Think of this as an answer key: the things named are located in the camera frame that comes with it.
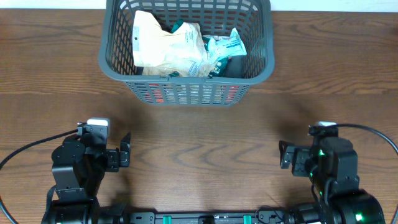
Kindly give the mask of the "beige paper pouch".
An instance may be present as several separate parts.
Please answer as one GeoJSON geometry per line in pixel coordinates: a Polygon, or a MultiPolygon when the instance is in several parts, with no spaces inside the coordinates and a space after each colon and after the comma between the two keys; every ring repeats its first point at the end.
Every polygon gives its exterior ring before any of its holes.
{"type": "Polygon", "coordinates": [[[154,15],[146,11],[135,13],[132,53],[134,64],[138,67],[158,66],[174,58],[208,58],[199,24],[183,22],[176,32],[170,33],[163,30],[154,15]]]}
{"type": "Polygon", "coordinates": [[[207,77],[214,69],[217,62],[211,63],[206,57],[204,60],[190,60],[174,58],[162,62],[158,66],[144,67],[142,75],[170,76],[170,77],[207,77]]]}

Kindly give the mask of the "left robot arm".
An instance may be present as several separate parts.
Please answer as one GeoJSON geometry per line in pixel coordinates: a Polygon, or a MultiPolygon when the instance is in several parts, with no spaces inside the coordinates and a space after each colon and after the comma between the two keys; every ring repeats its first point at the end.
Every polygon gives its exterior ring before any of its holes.
{"type": "Polygon", "coordinates": [[[97,194],[107,172],[129,167],[131,134],[107,148],[110,121],[90,118],[52,153],[55,185],[47,193],[45,224],[129,223],[125,205],[101,207],[97,194]]]}

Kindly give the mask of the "dark grey plastic basket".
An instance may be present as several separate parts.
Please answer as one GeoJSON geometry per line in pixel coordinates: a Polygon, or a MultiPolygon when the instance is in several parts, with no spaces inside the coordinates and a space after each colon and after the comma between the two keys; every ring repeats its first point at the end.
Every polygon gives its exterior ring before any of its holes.
{"type": "Polygon", "coordinates": [[[108,0],[98,63],[157,105],[237,103],[274,70],[271,4],[108,0]]]}

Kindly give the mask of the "teal wet wipes pack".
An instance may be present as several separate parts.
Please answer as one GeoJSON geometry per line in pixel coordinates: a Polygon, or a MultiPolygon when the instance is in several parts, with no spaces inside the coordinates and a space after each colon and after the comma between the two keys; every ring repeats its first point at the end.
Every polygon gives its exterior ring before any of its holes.
{"type": "Polygon", "coordinates": [[[236,28],[233,28],[230,36],[224,39],[216,40],[214,37],[210,37],[207,47],[210,54],[210,63],[228,57],[247,55],[246,47],[236,28]]]}

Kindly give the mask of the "red spaghetti pasta packet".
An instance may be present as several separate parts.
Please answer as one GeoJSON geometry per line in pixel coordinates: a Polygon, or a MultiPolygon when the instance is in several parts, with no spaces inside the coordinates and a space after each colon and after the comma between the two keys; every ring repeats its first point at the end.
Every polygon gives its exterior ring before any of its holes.
{"type": "Polygon", "coordinates": [[[148,103],[173,105],[233,105],[248,91],[248,86],[154,84],[140,89],[142,99],[148,103]]]}

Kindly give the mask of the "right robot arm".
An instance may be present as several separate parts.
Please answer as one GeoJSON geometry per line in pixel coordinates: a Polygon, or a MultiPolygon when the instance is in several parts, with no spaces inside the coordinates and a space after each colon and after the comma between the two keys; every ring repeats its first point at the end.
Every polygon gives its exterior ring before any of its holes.
{"type": "Polygon", "coordinates": [[[309,146],[279,142],[280,168],[309,178],[315,200],[288,209],[284,223],[385,224],[380,203],[359,187],[358,154],[339,136],[340,128],[328,122],[310,126],[309,146]]]}

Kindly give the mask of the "green Nescafe coffee bag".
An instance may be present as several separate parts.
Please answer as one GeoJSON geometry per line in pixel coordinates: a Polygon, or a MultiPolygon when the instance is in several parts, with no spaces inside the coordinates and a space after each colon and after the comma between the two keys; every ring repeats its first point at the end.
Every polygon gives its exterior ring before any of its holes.
{"type": "MultiPolygon", "coordinates": [[[[179,19],[171,29],[171,33],[176,32],[179,27],[183,24],[183,19],[179,19]]],[[[208,50],[208,43],[211,38],[214,38],[216,41],[227,39],[227,37],[220,37],[215,35],[203,35],[203,43],[205,50],[210,53],[208,50]]],[[[222,77],[224,75],[224,71],[226,69],[227,64],[231,61],[232,57],[222,58],[220,59],[213,69],[209,72],[209,77],[222,77]]]]}

